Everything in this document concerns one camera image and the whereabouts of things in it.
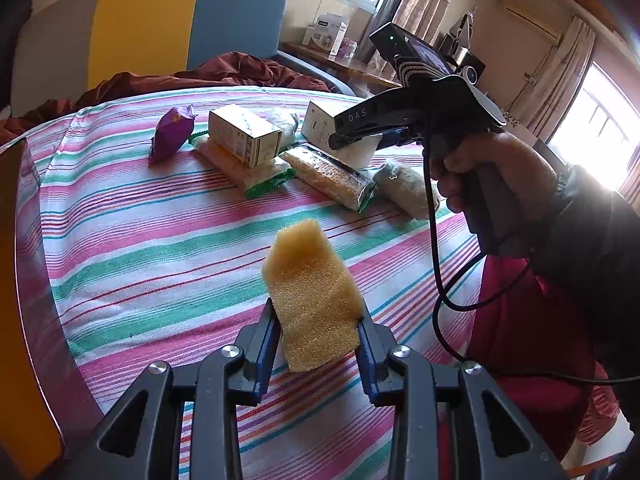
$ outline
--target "black cable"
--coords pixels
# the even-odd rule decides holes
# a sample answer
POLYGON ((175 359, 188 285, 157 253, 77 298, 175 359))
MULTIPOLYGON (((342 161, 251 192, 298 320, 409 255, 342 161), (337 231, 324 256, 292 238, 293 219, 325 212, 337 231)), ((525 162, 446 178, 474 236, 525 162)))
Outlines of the black cable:
MULTIPOLYGON (((440 313, 440 309, 442 304, 447 305, 451 310, 456 312, 471 312, 473 310, 477 310, 478 308, 482 308, 487 306, 488 304, 493 303, 495 300, 500 298, 503 294, 506 294, 511 288, 513 288, 529 271, 529 266, 525 266, 524 269, 520 271, 520 273, 505 287, 496 292, 487 300, 479 301, 478 303, 474 303, 471 305, 458 305, 453 303, 447 294, 453 288, 453 286, 462 279, 462 277, 469 272, 477 263, 479 263, 485 256, 482 251, 480 251, 476 256, 471 258, 465 265, 463 265, 447 282, 447 285, 443 285, 442 283, 442 275, 440 273, 440 257, 438 255, 438 234, 436 232, 436 209, 433 201, 433 194, 431 193, 431 171, 429 167, 430 161, 430 141, 426 139, 423 142, 424 149, 422 150, 422 156, 424 157, 423 168, 424 168, 424 183, 427 189, 427 206, 429 210, 429 224, 430 224, 430 235, 431 235, 431 257, 433 259, 433 277, 436 282, 436 288, 438 289, 438 297, 436 299, 435 305, 433 307, 433 315, 431 319, 433 321, 433 332, 436 336, 438 342, 442 345, 442 347, 449 353, 453 358, 457 359, 460 362, 465 361, 478 361, 473 359, 471 356, 464 357, 459 354, 445 339, 442 331, 440 330, 440 324, 438 322, 438 314, 440 313)), ((623 384, 623 383, 631 383, 634 381, 640 380, 640 376, 634 377, 626 377, 622 379, 588 379, 584 377, 575 377, 567 374, 563 374, 560 372, 555 372, 551 370, 530 370, 527 372, 515 372, 515 371, 504 371, 504 370, 496 370, 491 367, 485 367, 482 363, 480 363, 487 371, 492 374, 504 376, 504 377, 514 377, 514 378, 527 378, 527 377, 545 377, 549 379, 554 379, 558 381, 562 381, 569 384, 591 384, 594 386, 613 386, 614 384, 623 384)))

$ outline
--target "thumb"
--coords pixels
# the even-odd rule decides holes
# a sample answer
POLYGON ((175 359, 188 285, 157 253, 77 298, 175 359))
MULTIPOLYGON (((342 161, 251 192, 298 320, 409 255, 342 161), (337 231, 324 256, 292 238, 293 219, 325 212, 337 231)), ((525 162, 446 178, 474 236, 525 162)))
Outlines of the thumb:
POLYGON ((444 159, 444 167, 453 173, 466 173, 481 162, 496 162, 500 159, 500 135, 471 134, 444 159))

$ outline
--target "striped bedsheet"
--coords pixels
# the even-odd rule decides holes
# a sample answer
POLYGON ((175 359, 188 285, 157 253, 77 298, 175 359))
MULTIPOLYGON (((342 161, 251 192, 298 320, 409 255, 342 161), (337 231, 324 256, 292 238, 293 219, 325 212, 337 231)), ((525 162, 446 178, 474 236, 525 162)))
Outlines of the striped bedsheet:
MULTIPOLYGON (((262 261, 280 228, 316 218, 345 260, 375 321, 434 362, 450 362, 431 326, 436 297, 429 226, 374 198, 361 214, 294 179, 244 200, 185 145, 165 164, 147 157, 160 117, 192 104, 196 131, 212 108, 238 104, 261 113, 287 107, 304 116, 310 98, 358 99, 288 89, 190 89, 85 108, 34 128, 29 144, 42 178, 40 207, 47 267, 69 346, 103 410, 148 362, 191 363, 232 342, 257 320, 267 298, 262 261)), ((413 146, 377 152, 420 166, 413 146)), ((437 222, 444 278, 478 250, 463 216, 441 208, 437 222)), ((478 296, 481 266, 454 297, 478 296)), ((441 314, 457 349, 468 343, 472 314, 441 314)), ((187 405, 180 477, 189 473, 187 405)), ((278 353, 257 408, 238 407, 247 479, 379 479, 386 473, 391 409, 374 408, 352 354, 317 370, 290 374, 278 353)))

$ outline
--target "sponge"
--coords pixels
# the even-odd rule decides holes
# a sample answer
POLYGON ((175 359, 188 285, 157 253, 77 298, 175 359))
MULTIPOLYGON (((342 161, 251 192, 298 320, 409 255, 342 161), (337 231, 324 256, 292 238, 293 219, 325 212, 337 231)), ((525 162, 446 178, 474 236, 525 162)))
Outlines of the sponge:
POLYGON ((316 220, 276 234, 262 278, 282 326, 290 371, 312 370, 360 344, 364 299, 316 220))

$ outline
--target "black sleeve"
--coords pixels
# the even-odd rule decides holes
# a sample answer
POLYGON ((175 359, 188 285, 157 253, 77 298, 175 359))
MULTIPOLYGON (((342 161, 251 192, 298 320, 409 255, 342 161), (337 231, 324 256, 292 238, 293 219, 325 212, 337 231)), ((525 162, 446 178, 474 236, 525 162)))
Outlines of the black sleeve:
MULTIPOLYGON (((573 166, 559 177, 543 232, 530 258, 534 272, 577 301, 611 379, 640 375, 640 217, 573 166)), ((640 381, 613 389, 637 432, 640 381)))

